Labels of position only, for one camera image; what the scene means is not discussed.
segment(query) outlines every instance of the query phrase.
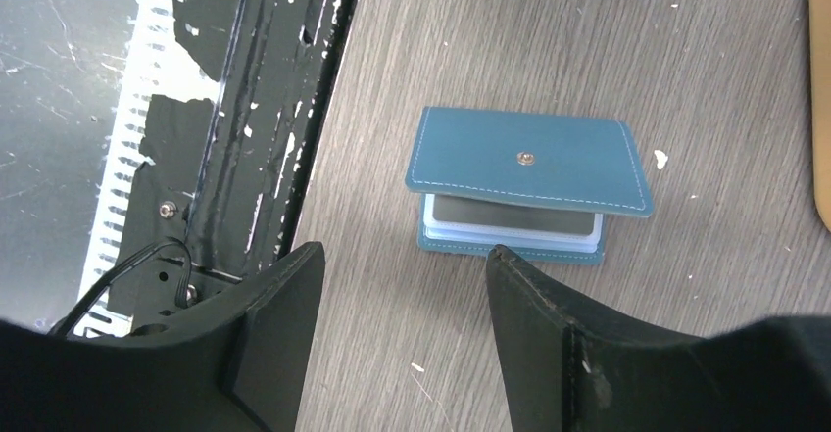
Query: blue leather case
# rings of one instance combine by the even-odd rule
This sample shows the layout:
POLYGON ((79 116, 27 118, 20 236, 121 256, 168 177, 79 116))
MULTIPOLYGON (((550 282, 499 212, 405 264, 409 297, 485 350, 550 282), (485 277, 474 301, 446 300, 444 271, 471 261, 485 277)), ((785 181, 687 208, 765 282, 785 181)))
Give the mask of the blue leather case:
MULTIPOLYGON (((406 177, 410 190, 592 214, 649 216, 653 201, 632 133, 616 120, 427 107, 406 177)), ((424 197, 418 245, 487 256, 491 245, 429 239, 424 197)), ((595 253, 511 249, 532 261, 598 264, 595 253)))

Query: gray wood surface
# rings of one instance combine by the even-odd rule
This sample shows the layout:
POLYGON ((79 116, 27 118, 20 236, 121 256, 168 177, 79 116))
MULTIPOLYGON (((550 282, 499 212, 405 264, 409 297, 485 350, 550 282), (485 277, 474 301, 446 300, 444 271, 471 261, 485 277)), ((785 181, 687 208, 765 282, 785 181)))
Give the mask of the gray wood surface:
POLYGON ((629 123, 655 214, 557 280, 699 335, 831 312, 807 62, 807 0, 361 0, 297 239, 328 260, 299 430, 511 429, 484 260, 416 246, 425 105, 629 123))

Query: wire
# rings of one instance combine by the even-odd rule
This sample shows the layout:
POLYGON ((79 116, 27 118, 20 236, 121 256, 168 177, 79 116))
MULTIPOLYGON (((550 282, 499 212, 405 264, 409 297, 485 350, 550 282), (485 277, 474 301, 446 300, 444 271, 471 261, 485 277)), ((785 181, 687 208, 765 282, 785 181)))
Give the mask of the wire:
POLYGON ((92 284, 86 294, 81 297, 81 299, 78 300, 75 306, 70 310, 70 313, 67 314, 64 321, 58 324, 56 329, 54 329, 51 334, 56 337, 64 338, 69 336, 69 334, 75 329, 78 322, 86 316, 86 314, 92 309, 92 306, 95 305, 95 302, 101 298, 101 295, 104 294, 104 291, 107 290, 110 285, 115 283, 116 280, 137 266, 146 262, 159 251, 162 251, 170 246, 178 247, 184 254, 184 262, 182 263, 184 274, 179 278, 179 283, 176 287, 175 303, 180 308, 187 308, 187 286, 190 283, 190 273, 193 266, 191 263, 190 251, 188 251, 187 246, 185 246, 185 244, 178 239, 166 238, 164 241, 145 246, 129 258, 121 261, 110 270, 104 272, 104 275, 101 275, 101 278, 92 284))

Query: blue wallet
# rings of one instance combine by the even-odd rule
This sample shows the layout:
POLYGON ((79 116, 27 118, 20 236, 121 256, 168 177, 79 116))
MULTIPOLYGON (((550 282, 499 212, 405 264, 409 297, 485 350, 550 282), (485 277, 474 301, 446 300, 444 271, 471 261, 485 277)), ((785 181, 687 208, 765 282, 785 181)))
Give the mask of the blue wallet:
POLYGON ((603 215, 649 216, 632 133, 617 120, 427 107, 407 186, 420 193, 418 245, 532 261, 598 264, 603 215))

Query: white strip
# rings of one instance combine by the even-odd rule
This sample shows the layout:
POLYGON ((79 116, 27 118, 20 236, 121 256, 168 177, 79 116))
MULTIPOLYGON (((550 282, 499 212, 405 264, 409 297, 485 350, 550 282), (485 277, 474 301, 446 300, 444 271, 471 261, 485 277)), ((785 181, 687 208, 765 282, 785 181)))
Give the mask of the white strip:
MULTIPOLYGON (((132 188, 131 178, 139 164, 153 163, 152 157, 144 157, 137 151, 144 136, 151 95, 164 94, 183 102, 192 99, 216 101, 220 95, 219 83, 206 77, 175 40, 173 0, 136 1, 138 13, 129 42, 110 150, 81 275, 79 299, 101 274, 113 267, 119 256, 122 235, 114 225, 124 225, 123 214, 132 188)), ((75 334, 86 334, 87 327, 113 335, 123 336, 129 332, 131 318, 100 307, 95 307, 93 311, 112 322, 104 323, 88 316, 78 324, 75 334)))

